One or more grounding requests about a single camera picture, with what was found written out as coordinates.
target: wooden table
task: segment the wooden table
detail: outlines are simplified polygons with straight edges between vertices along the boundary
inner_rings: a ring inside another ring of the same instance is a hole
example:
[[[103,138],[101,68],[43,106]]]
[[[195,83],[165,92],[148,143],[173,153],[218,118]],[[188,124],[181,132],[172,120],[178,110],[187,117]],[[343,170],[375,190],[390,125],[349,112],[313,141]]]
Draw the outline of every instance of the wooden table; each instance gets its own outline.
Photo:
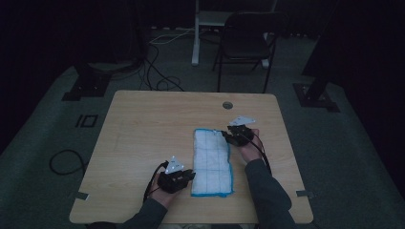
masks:
[[[233,108],[227,110],[223,103]],[[260,129],[275,178],[292,201],[297,223],[312,222],[307,197],[288,139],[277,99],[271,94],[216,94],[119,91],[83,178],[70,220],[124,222],[137,213],[143,192],[157,166],[171,156],[185,169],[193,168],[193,134],[196,128],[226,130],[238,115],[256,119],[249,128]],[[257,218],[245,177],[245,164],[231,146],[230,163],[235,193],[227,198],[192,198],[191,183],[170,206],[163,223],[256,223]]]

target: white cloth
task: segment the white cloth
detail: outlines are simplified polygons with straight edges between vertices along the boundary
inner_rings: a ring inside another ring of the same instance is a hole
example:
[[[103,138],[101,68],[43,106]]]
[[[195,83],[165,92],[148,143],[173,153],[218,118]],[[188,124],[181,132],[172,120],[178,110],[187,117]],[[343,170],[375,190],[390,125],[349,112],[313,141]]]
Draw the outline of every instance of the white cloth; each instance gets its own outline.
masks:
[[[229,145],[220,131],[194,132],[194,172],[192,197],[226,197],[233,193]]]

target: floor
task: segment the floor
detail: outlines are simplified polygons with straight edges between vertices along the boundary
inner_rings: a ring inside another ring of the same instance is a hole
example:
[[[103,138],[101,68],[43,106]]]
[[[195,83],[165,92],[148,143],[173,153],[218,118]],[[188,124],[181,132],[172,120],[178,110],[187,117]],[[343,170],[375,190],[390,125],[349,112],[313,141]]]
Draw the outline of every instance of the floor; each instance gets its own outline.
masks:
[[[153,35],[184,33],[154,31]],[[203,34],[199,66],[191,66],[192,35],[151,47],[148,59],[171,81],[188,92],[215,92],[217,72],[212,64],[218,36]],[[169,41],[162,38],[157,42]],[[405,202],[394,187],[367,133],[345,97],[342,88],[329,84],[327,92],[340,113],[322,108],[302,108],[292,83],[310,84],[301,75],[316,41],[282,38],[278,43],[267,93],[278,98],[288,135],[306,189],[314,222],[299,228],[405,228]],[[117,65],[94,64],[107,70]],[[82,174],[58,176],[49,167],[52,156],[71,149],[89,161],[97,136],[117,90],[156,88],[161,76],[149,64],[138,73],[114,75],[104,97],[61,101],[77,74],[70,68],[60,75],[34,113],[0,157],[0,228],[85,228],[69,222]],[[249,66],[225,66],[222,92],[259,93],[266,70]],[[174,86],[160,83],[162,90]],[[93,128],[76,127],[81,115],[98,115]],[[59,156],[53,165],[59,171],[79,167],[73,155]]]

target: chair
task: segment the chair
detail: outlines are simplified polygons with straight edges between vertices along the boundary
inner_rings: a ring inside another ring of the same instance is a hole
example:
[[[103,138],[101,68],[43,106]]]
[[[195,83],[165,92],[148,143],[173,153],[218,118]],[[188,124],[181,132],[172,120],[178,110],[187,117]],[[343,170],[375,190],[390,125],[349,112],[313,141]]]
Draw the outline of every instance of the chair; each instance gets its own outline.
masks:
[[[217,92],[221,88],[223,64],[255,63],[253,71],[262,59],[269,59],[263,88],[263,93],[265,93],[276,50],[276,40],[286,29],[287,24],[288,17],[282,12],[239,11],[232,13],[225,21],[220,47],[212,68],[212,71],[215,71],[217,63],[220,65]],[[269,42],[264,37],[266,32],[271,35]],[[231,62],[224,62],[224,57]]]

